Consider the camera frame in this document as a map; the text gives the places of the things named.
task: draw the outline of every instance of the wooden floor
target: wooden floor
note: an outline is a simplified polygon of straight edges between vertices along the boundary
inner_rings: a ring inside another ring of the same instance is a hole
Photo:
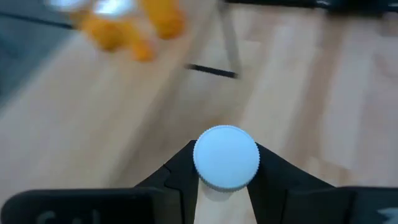
[[[398,186],[398,20],[242,5],[233,19],[241,79],[186,71],[117,185],[138,183],[205,129],[234,124],[333,185]],[[194,62],[229,69],[219,20],[207,32]],[[204,200],[197,223],[255,223],[245,190],[217,214]]]

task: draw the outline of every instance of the white object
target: white object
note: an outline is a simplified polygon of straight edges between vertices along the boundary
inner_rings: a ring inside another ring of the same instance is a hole
[[[220,192],[245,187],[255,176],[260,155],[253,138],[234,126],[205,131],[193,150],[193,162],[206,185]]]
[[[47,0],[47,5],[60,12],[76,12],[87,6],[90,0]]]
[[[135,3],[135,0],[100,0],[94,5],[94,13],[108,19],[118,19],[133,12]]]

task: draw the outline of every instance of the orange toy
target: orange toy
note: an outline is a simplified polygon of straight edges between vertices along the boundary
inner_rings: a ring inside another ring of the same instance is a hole
[[[162,39],[171,39],[184,30],[183,14],[176,0],[140,0],[142,7]]]
[[[112,52],[125,47],[131,50],[135,60],[152,60],[154,51],[149,41],[135,27],[134,19],[127,16],[131,13],[132,1],[98,1],[80,29],[103,50]],[[175,0],[140,0],[140,4],[160,38],[171,39],[183,32],[184,20]]]

